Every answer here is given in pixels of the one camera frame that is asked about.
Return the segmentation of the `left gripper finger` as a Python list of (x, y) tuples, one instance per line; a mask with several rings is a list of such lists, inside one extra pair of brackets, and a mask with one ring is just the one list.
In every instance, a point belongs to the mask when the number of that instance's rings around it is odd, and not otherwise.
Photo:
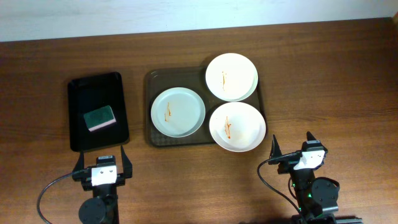
[(129, 160), (128, 156), (125, 153), (123, 146), (121, 146), (121, 159), (123, 163), (123, 174), (124, 175), (132, 175), (132, 163)]
[(74, 169), (73, 169), (73, 172), (81, 172), (81, 171), (84, 171), (84, 169), (85, 169), (84, 161), (85, 161), (85, 159), (84, 159), (84, 152), (81, 151), (81, 152), (80, 152), (80, 155), (79, 155), (79, 158), (78, 158), (78, 160), (77, 160), (77, 162), (76, 162), (76, 164), (75, 164), (75, 167), (74, 167)]

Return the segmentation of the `white plate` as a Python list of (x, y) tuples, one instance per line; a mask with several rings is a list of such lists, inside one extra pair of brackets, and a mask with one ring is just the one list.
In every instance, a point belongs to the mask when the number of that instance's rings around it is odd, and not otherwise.
[(209, 121), (215, 143), (232, 152), (246, 152), (263, 141), (267, 127), (255, 107), (242, 102), (225, 103), (214, 110)]

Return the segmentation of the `green and pink sponge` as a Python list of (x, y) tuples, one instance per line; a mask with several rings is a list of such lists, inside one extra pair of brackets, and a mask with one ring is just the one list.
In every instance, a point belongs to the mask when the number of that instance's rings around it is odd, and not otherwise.
[(86, 127), (90, 132), (116, 123), (113, 110), (109, 105), (85, 113), (83, 118), (85, 120)]

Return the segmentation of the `pale blue plate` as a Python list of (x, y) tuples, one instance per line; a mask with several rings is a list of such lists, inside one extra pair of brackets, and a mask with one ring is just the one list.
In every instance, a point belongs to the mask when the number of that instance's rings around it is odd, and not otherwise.
[(169, 88), (159, 94), (150, 109), (155, 128), (171, 138), (183, 138), (197, 131), (205, 120), (205, 104), (193, 90)]

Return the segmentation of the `cream plate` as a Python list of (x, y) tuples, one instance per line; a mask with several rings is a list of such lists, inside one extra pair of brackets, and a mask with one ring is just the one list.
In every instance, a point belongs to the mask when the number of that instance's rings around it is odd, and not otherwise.
[(245, 56), (226, 53), (215, 57), (206, 68), (208, 89), (224, 101), (241, 101), (257, 88), (259, 81), (255, 65)]

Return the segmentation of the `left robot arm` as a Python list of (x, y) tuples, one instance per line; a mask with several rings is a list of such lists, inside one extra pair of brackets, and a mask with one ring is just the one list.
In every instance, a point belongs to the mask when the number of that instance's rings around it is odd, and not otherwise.
[(91, 191), (93, 196), (85, 200), (78, 211), (83, 224), (119, 224), (117, 188), (126, 184), (132, 177), (132, 163), (121, 148), (123, 170), (118, 172), (115, 156), (96, 158), (96, 164), (85, 167), (84, 153), (73, 169), (72, 179), (80, 182), (83, 190)]

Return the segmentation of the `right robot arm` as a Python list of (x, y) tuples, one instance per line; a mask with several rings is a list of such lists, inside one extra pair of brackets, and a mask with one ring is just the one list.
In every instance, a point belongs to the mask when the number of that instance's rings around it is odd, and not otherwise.
[(289, 174), (289, 192), (297, 201), (298, 215), (293, 223), (362, 223), (361, 218), (336, 218), (340, 184), (327, 177), (316, 177), (314, 172), (324, 164), (328, 149), (307, 132), (302, 148), (289, 154), (282, 154), (273, 137), (270, 165), (277, 165), (279, 174)]

